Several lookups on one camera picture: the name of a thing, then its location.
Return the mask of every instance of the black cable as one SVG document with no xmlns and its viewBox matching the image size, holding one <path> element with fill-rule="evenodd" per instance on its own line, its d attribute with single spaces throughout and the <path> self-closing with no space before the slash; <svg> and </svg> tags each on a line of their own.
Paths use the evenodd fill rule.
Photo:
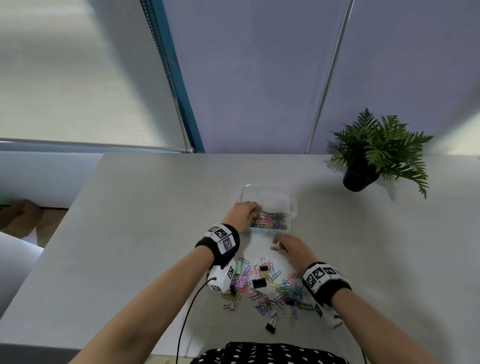
<svg viewBox="0 0 480 364">
<path fill-rule="evenodd" d="M 213 278 L 210 278 L 209 280 L 207 280 L 207 282 L 204 283 L 203 286 L 200 287 L 200 289 L 197 291 L 197 293 L 195 294 L 195 296 L 193 297 L 193 300 L 192 300 L 192 303 L 190 304 L 190 307 L 188 308 L 188 311 L 187 311 L 187 314 L 185 315 L 185 321 L 183 321 L 183 326 L 181 327 L 181 331 L 180 331 L 180 336 L 179 336 L 179 344 L 177 346 L 177 359 L 175 359 L 175 364 L 178 364 L 179 362 L 179 352 L 180 352 L 180 340 L 181 340 L 181 335 L 183 334 L 183 329 L 185 328 L 185 324 L 187 323 L 187 317 L 188 317 L 188 314 L 190 313 L 190 310 L 193 306 L 193 302 L 195 301 L 195 298 L 197 298 L 198 294 L 200 293 L 200 291 L 202 290 L 203 287 L 205 287 L 207 285 L 208 282 L 210 282 L 211 280 L 216 280 L 216 277 L 213 277 Z"/>
</svg>

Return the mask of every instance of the person's left hand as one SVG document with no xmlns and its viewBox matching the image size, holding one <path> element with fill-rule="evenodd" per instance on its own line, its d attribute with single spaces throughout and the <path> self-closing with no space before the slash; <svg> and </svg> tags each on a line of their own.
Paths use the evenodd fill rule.
<svg viewBox="0 0 480 364">
<path fill-rule="evenodd" d="M 256 202 L 236 203 L 225 215 L 221 223 L 233 226 L 239 234 L 242 234 L 261 210 L 262 207 Z"/>
</svg>

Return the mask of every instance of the white table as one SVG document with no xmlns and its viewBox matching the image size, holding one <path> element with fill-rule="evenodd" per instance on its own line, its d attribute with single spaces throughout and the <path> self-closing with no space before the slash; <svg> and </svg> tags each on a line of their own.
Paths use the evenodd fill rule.
<svg viewBox="0 0 480 364">
<path fill-rule="evenodd" d="M 425 201 L 410 181 L 360 193 L 319 155 L 106 154 L 0 321 L 0 342 L 81 348 L 134 295 L 220 221 L 243 185 L 285 186 L 297 198 L 292 233 L 348 277 L 354 290 L 443 363 L 480 356 L 480 162 L 428 157 Z M 249 260 L 287 269 L 269 243 L 242 238 Z M 362 363 L 346 328 L 300 311 L 294 329 L 242 298 L 234 312 L 205 290 L 189 315 L 181 354 L 229 340 L 287 342 Z M 174 354 L 186 308 L 154 349 Z"/>
</svg>

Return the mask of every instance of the black plant pot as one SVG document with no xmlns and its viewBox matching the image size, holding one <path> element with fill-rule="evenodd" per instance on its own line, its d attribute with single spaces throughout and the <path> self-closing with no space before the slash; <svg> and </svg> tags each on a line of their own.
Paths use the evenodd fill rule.
<svg viewBox="0 0 480 364">
<path fill-rule="evenodd" d="M 343 185 L 350 191 L 358 192 L 374 183 L 379 176 L 379 173 L 375 173 L 375 166 L 367 165 L 367 161 L 362 159 L 356 161 L 354 165 L 348 166 L 343 177 Z"/>
</svg>

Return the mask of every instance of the container handle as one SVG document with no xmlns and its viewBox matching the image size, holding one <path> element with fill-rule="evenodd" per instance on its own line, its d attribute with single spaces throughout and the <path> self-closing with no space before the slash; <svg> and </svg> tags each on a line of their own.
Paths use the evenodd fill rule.
<svg viewBox="0 0 480 364">
<path fill-rule="evenodd" d="M 294 218 L 299 212 L 297 210 L 297 199 L 290 197 L 290 218 Z"/>
</svg>

